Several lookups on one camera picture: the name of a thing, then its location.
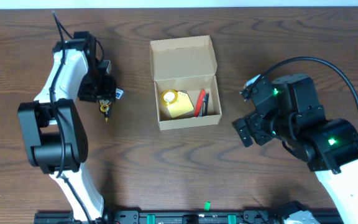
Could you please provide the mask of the black correction tape dispenser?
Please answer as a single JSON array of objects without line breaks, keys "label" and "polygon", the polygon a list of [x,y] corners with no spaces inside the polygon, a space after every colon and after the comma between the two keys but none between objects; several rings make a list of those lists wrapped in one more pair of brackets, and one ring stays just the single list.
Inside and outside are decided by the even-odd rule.
[{"label": "black correction tape dispenser", "polygon": [[111,114],[111,100],[99,100],[99,111],[104,115],[105,122],[108,122]]}]

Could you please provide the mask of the red black stapler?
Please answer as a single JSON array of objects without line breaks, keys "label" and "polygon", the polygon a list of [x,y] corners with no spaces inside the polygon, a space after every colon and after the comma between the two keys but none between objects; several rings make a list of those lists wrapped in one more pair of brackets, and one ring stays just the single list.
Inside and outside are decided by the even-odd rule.
[{"label": "red black stapler", "polygon": [[201,90],[195,107],[194,117],[202,117],[208,114],[209,93]]}]

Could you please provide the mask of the yellow sticky note pad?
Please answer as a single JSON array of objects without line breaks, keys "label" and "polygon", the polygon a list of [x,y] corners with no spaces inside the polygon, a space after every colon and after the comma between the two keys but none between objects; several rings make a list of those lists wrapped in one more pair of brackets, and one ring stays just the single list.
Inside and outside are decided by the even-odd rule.
[{"label": "yellow sticky note pad", "polygon": [[182,91],[177,92],[177,100],[174,103],[169,104],[167,108],[172,118],[177,118],[194,110],[189,95]]}]

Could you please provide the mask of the yellow adhesive tape roll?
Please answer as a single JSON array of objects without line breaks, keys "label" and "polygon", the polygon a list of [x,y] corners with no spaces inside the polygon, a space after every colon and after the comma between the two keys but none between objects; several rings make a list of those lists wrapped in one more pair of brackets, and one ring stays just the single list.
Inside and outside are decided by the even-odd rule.
[{"label": "yellow adhesive tape roll", "polygon": [[178,100],[178,92],[176,90],[165,90],[161,94],[161,99],[165,106],[172,105]]}]

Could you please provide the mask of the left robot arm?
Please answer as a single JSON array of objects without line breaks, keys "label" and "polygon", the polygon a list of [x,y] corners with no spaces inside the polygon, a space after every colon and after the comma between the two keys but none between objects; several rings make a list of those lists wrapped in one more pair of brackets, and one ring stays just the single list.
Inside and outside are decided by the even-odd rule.
[{"label": "left robot arm", "polygon": [[88,171],[88,138],[76,101],[96,103],[105,121],[124,92],[110,74],[111,62],[97,58],[101,46],[88,31],[54,46],[54,64],[35,99],[17,115],[29,163],[51,177],[69,201],[70,212],[38,212],[34,223],[113,223]]}]

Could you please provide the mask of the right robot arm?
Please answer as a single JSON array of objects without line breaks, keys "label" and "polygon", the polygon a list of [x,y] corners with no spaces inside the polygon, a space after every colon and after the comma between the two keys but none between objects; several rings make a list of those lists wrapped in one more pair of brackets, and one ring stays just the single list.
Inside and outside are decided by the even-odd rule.
[{"label": "right robot arm", "polygon": [[344,223],[358,223],[358,133],[345,119],[326,119],[313,80],[292,74],[272,82],[253,78],[255,110],[233,122],[246,147],[273,138],[309,170],[327,190]]}]

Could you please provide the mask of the cardboard box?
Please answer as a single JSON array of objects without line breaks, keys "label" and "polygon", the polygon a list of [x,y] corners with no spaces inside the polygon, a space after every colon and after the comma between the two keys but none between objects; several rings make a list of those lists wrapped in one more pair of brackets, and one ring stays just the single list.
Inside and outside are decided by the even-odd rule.
[{"label": "cardboard box", "polygon": [[[161,131],[218,124],[221,116],[217,61],[210,36],[150,41],[150,71],[154,81],[157,121]],[[189,95],[192,112],[172,118],[162,103],[165,90]],[[208,114],[194,117],[201,90],[209,93]]]}]

